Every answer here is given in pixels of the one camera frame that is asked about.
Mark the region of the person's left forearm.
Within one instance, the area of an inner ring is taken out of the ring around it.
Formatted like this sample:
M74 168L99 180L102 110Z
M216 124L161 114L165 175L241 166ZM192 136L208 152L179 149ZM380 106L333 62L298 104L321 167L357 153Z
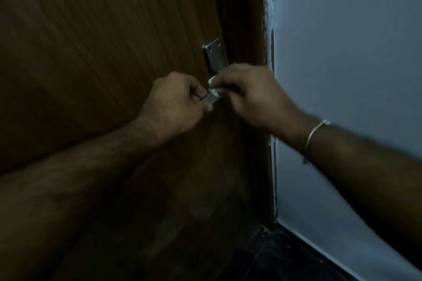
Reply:
M21 281L73 234L118 178L163 140L156 122L129 124L0 177L0 281Z

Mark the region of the person's right hand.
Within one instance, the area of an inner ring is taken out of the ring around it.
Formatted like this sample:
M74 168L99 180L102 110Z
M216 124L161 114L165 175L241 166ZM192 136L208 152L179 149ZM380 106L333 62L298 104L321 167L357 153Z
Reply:
M299 109L267 66L235 63L242 67L242 89L217 88L229 97L236 114L303 154L305 142L318 120Z

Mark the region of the brown wooden door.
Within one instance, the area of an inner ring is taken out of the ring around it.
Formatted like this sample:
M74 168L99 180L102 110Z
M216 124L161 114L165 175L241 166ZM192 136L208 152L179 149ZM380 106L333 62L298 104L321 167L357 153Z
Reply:
M216 0L0 0L0 177L131 122L172 71L206 87L216 38L225 50ZM104 185L21 281L241 279L259 222L242 121L213 106Z

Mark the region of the dark wooden door frame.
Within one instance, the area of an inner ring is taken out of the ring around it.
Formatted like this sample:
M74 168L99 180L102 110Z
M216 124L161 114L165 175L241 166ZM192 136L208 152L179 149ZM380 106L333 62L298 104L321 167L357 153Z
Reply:
M216 0L228 63L267 65L264 0ZM258 222L272 229L276 220L270 135L241 122L241 134Z

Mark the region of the person's right forearm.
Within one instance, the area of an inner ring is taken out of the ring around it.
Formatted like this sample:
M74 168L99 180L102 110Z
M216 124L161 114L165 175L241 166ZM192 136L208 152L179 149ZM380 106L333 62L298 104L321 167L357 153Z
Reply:
M336 126L315 133L308 159L383 241L422 271L422 160Z

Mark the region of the metal door handle lever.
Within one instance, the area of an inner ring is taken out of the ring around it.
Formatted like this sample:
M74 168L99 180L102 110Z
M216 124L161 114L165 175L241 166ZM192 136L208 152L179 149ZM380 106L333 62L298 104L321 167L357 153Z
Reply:
M217 90L209 90L205 92L191 90L191 95L195 102L206 102L209 104L214 104L222 97Z

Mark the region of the silver wrist bangle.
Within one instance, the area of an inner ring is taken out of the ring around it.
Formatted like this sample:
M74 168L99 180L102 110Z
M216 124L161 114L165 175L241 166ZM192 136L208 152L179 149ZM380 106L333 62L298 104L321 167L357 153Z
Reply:
M324 119L322 121L320 121L318 123L318 125L316 125L309 133L309 135L307 136L306 142L305 142L305 147L303 150L303 165L307 165L309 163L309 159L308 159L308 150L309 150L309 145L310 145L310 141L311 139L314 137L315 133L321 129L322 127L325 126L329 126L331 124L331 122L327 119Z

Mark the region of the metal door lock plate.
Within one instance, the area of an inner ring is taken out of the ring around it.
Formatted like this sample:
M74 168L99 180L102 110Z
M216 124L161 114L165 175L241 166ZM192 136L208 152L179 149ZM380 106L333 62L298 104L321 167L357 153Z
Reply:
M220 38L216 38L212 42L203 45L202 50L210 76L219 74L223 69L229 66L224 46Z

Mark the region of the person's left hand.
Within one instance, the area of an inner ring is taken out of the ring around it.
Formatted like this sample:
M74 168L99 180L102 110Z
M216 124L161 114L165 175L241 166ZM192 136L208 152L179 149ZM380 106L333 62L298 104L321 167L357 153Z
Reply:
M179 72L154 81L134 124L142 140L156 147L191 131L213 110L213 105L195 102Z

